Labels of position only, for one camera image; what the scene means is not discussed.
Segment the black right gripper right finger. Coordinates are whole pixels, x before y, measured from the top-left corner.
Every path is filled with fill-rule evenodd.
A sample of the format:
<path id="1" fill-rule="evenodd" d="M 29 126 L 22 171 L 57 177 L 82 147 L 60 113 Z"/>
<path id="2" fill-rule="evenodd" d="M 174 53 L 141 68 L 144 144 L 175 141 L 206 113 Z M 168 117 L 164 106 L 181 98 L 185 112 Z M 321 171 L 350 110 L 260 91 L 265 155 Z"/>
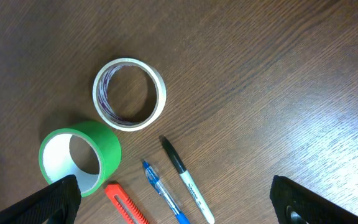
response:
<path id="1" fill-rule="evenodd" d="M 358 216 L 293 180 L 275 175 L 270 199 L 280 224 L 358 223 Z"/>

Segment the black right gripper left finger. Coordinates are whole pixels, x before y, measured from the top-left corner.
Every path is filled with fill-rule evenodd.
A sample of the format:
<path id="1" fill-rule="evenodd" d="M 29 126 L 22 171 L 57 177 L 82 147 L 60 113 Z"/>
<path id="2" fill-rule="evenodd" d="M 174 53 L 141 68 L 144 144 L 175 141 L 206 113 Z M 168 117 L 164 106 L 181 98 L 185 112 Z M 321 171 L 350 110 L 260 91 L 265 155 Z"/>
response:
<path id="1" fill-rule="evenodd" d="M 0 212 L 0 224 L 73 224 L 81 203 L 71 174 Z"/>

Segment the green tape roll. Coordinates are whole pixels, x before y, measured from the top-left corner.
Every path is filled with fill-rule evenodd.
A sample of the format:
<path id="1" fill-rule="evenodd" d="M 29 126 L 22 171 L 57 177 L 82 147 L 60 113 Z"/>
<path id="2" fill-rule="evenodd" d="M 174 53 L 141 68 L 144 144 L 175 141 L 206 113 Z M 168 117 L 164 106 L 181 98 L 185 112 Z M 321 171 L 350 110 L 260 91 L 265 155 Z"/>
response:
<path id="1" fill-rule="evenodd" d="M 84 140 L 99 163 L 99 173 L 81 170 L 70 154 L 72 137 Z M 74 175 L 82 197 L 93 194 L 116 171 L 121 162 L 121 145 L 107 126 L 97 121 L 84 121 L 49 133 L 40 145 L 39 166 L 45 180 L 52 184 L 67 175 Z"/>

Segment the orange utility knife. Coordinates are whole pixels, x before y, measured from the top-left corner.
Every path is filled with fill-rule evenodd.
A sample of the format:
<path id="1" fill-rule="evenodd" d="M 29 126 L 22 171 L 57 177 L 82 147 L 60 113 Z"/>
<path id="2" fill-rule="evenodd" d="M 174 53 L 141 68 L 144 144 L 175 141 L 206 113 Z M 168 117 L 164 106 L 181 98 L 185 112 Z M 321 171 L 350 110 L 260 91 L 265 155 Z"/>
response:
<path id="1" fill-rule="evenodd" d="M 150 224 L 120 184 L 108 184 L 104 192 L 128 224 Z"/>

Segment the white masking tape roll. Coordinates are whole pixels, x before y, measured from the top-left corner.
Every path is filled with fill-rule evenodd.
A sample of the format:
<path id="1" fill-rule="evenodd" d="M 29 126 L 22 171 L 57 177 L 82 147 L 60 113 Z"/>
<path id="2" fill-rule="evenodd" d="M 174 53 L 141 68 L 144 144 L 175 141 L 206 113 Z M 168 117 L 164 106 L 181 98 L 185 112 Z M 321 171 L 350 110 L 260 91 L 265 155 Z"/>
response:
<path id="1" fill-rule="evenodd" d="M 131 122 L 120 118 L 108 102 L 108 86 L 113 75 L 123 67 L 131 66 L 140 68 L 151 78 L 157 94 L 153 112 L 140 122 Z M 167 90 L 162 76 L 152 66 L 134 58 L 118 58 L 108 62 L 98 72 L 93 83 L 92 97 L 96 111 L 108 125 L 121 131 L 133 132 L 144 129 L 162 114 L 167 100 Z"/>

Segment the blue ballpoint pen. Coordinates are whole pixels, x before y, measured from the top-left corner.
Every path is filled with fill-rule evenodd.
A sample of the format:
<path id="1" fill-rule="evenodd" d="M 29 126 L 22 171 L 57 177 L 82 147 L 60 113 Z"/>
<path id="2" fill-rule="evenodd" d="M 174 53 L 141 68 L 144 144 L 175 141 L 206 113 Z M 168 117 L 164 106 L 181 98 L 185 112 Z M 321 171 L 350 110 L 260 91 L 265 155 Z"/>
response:
<path id="1" fill-rule="evenodd" d="M 155 189 L 155 191 L 161 196 L 164 201 L 168 204 L 171 211 L 174 213 L 175 218 L 179 224 L 190 224 L 190 221 L 187 219 L 186 215 L 179 208 L 177 203 L 174 201 L 173 197 L 170 195 L 168 190 L 163 185 L 160 177 L 154 171 L 154 168 L 145 160 L 142 161 L 142 166 L 145 171 L 145 176 L 149 184 Z"/>

